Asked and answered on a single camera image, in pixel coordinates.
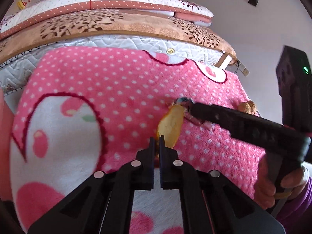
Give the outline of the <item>purple sleeve forearm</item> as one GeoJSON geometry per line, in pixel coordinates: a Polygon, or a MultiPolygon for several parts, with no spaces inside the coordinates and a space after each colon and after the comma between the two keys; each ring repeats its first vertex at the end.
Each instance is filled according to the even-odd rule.
{"type": "Polygon", "coordinates": [[[302,193],[287,201],[277,215],[277,220],[284,226],[285,233],[311,233],[311,177],[302,193]]]}

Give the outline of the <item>right hand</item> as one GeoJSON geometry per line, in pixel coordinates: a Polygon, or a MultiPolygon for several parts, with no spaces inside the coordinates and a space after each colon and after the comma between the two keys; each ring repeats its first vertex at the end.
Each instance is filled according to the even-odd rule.
{"type": "MultiPolygon", "coordinates": [[[[286,175],[280,186],[284,189],[291,189],[292,193],[288,200],[295,199],[302,193],[308,183],[309,170],[302,166],[286,175]]],[[[267,158],[264,155],[258,167],[258,179],[254,185],[254,201],[264,210],[272,208],[275,204],[276,187],[268,177],[267,158]]]]}

